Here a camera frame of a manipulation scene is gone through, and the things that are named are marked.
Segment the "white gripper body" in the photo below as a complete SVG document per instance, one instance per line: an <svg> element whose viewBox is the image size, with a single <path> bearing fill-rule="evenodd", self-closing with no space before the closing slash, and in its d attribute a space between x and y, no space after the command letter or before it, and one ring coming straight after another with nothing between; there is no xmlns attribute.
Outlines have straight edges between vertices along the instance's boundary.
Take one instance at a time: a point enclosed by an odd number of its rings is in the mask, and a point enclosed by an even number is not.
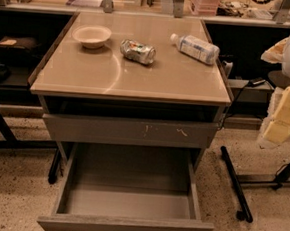
<svg viewBox="0 0 290 231"><path fill-rule="evenodd" d="M276 87L269 101L268 114L260 126L257 143L275 148L290 138L290 86Z"/></svg>

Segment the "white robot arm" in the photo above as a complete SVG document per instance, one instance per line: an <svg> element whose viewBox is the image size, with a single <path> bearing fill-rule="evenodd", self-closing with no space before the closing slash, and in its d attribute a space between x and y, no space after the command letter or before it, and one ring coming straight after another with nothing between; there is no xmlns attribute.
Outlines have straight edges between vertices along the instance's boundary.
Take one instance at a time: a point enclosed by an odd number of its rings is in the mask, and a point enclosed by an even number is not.
<svg viewBox="0 0 290 231"><path fill-rule="evenodd" d="M290 78L290 36L266 50L261 59L280 63L283 76ZM275 148L290 137L290 86L276 87L268 106L268 114L260 127L257 142L261 148Z"/></svg>

